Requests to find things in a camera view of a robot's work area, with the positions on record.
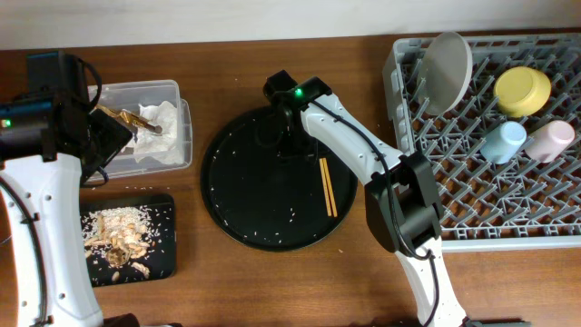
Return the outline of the white tissue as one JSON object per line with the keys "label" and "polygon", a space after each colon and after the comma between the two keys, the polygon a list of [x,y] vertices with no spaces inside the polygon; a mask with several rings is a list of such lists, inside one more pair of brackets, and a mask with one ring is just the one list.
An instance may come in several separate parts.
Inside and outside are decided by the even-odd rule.
{"label": "white tissue", "polygon": [[183,155],[178,147],[178,110],[168,101],[159,105],[140,104],[139,115],[153,125],[160,125],[161,134],[138,128],[136,139],[132,139],[122,153],[133,151],[136,162],[152,157],[162,164],[182,164]]}

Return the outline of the pink cup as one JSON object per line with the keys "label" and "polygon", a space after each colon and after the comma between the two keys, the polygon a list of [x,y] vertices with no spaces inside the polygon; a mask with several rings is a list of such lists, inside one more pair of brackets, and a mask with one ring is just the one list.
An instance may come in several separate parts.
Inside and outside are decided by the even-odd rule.
{"label": "pink cup", "polygon": [[571,124],[562,120],[552,121],[531,134],[532,143],[525,149],[525,153],[540,163],[550,163],[565,151],[575,136]]}

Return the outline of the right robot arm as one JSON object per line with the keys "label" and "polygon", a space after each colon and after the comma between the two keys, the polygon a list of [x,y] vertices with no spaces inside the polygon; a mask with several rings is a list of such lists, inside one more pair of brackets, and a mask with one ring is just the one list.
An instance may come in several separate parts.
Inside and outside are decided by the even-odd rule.
{"label": "right robot arm", "polygon": [[367,225],[381,247],[399,259],[419,324],[477,325],[460,305],[444,263],[444,209],[429,159],[385,144],[318,77],[299,84],[281,70],[267,78],[262,91],[291,147],[324,144],[363,184]]}

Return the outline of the grey plate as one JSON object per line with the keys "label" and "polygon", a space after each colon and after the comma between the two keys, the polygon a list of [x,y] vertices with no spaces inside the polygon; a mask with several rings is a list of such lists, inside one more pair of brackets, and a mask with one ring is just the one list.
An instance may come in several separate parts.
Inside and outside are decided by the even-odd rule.
{"label": "grey plate", "polygon": [[423,55],[417,77],[418,100],[429,115],[443,114],[459,104],[472,78],[468,42],[456,32],[437,36]]}

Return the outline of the blue cup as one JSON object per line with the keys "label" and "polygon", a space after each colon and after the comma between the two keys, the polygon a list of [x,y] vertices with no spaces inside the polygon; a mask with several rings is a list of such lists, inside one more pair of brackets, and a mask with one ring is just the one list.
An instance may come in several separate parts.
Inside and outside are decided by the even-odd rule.
{"label": "blue cup", "polygon": [[527,131],[521,124],[504,122],[485,136],[480,153],[493,164],[505,164],[516,155],[526,139]]}

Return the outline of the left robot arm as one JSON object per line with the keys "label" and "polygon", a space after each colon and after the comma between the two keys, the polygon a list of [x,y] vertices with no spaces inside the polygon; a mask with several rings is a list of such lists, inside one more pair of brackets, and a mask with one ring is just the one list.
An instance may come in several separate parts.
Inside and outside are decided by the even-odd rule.
{"label": "left robot arm", "polygon": [[133,134],[98,109],[63,51],[26,58],[28,93],[1,106],[1,196],[13,243],[20,326],[101,326],[84,257],[80,190]]}

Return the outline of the yellow bowl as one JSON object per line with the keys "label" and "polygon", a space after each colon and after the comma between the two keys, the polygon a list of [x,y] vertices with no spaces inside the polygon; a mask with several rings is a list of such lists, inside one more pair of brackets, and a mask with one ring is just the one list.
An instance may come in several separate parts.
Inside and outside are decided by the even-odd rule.
{"label": "yellow bowl", "polygon": [[551,90],[546,74],[518,66],[508,69],[496,80],[493,94],[503,114],[518,118],[539,111],[548,101]]}

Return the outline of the small bottle with white cap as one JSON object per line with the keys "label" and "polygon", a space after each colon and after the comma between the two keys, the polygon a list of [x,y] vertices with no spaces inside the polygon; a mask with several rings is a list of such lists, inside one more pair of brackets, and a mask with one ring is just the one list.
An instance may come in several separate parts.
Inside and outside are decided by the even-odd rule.
{"label": "small bottle with white cap", "polygon": [[101,104],[97,104],[95,106],[95,108],[110,115],[112,118],[115,118],[117,120],[120,120],[121,122],[124,122],[127,125],[132,125],[136,128],[142,128],[142,129],[145,129],[145,130],[152,132],[152,133],[155,133],[155,134],[162,133],[162,128],[160,125],[153,125],[147,119],[141,117],[138,114],[133,114],[132,112],[126,111],[124,109],[122,109],[122,110],[110,109],[110,108],[108,108],[104,105],[101,105]]}

